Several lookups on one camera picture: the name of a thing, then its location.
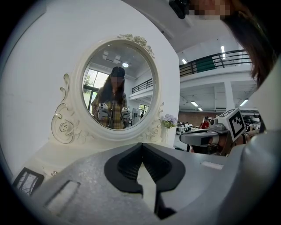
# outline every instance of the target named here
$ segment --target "white sticker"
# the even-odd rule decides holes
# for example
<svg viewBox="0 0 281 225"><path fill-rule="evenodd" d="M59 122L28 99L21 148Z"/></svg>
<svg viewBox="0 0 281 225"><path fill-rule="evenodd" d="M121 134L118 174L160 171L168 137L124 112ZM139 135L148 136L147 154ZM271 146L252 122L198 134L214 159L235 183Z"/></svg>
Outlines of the white sticker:
<svg viewBox="0 0 281 225"><path fill-rule="evenodd" d="M217 169L217 170L221 170L223 168L223 165L211 163L211 162L207 162L207 161L204 161L201 164L203 166L210 167L210 168Z"/></svg>

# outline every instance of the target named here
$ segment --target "picture frame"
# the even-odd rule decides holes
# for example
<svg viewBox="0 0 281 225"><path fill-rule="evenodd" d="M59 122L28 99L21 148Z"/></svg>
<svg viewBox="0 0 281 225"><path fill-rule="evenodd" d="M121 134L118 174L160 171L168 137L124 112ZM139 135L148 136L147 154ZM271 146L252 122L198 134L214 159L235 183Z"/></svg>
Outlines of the picture frame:
<svg viewBox="0 0 281 225"><path fill-rule="evenodd" d="M42 174L36 173L26 167L22 169L13 183L13 187L20 190L24 194L31 196L44 180Z"/></svg>

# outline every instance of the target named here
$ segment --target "desk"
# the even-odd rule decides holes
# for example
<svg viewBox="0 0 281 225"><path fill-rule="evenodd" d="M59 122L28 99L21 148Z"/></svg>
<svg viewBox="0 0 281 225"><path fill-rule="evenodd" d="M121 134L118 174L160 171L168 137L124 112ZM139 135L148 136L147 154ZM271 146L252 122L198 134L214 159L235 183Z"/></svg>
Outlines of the desk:
<svg viewBox="0 0 281 225"><path fill-rule="evenodd" d="M177 128L179 129L180 134L184 133L184 131L185 131L185 127L177 127Z"/></svg>

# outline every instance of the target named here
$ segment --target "oval mirror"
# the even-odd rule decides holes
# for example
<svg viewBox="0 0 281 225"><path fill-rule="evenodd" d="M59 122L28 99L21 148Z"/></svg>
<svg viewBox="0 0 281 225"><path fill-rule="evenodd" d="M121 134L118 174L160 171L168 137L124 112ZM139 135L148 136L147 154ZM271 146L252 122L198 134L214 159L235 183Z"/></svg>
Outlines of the oval mirror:
<svg viewBox="0 0 281 225"><path fill-rule="evenodd" d="M90 60L83 77L87 110L114 130L140 123L149 111L153 78L145 56L128 44L110 44Z"/></svg>

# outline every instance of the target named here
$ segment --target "plaid shirt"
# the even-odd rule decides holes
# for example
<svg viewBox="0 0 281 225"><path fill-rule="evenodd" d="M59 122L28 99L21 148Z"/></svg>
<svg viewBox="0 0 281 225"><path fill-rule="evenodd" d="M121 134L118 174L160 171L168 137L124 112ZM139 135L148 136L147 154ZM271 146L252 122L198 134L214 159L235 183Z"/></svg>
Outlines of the plaid shirt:
<svg viewBox="0 0 281 225"><path fill-rule="evenodd" d="M109 116L105 117L104 120L98 120L98 116L97 116L97 111L98 111L98 107L101 99L101 93L102 93L103 88L101 88L99 90L99 92L97 93L95 99L92 102L92 114L94 119L99 122L101 125L111 128L111 129L124 129L124 124L122 122L122 118L121 118L121 111L122 108L127 107L127 99L126 99L126 94L123 93L123 103L122 105L119 105L118 102L116 100L107 100L105 103L108 106L108 112L109 112Z"/></svg>

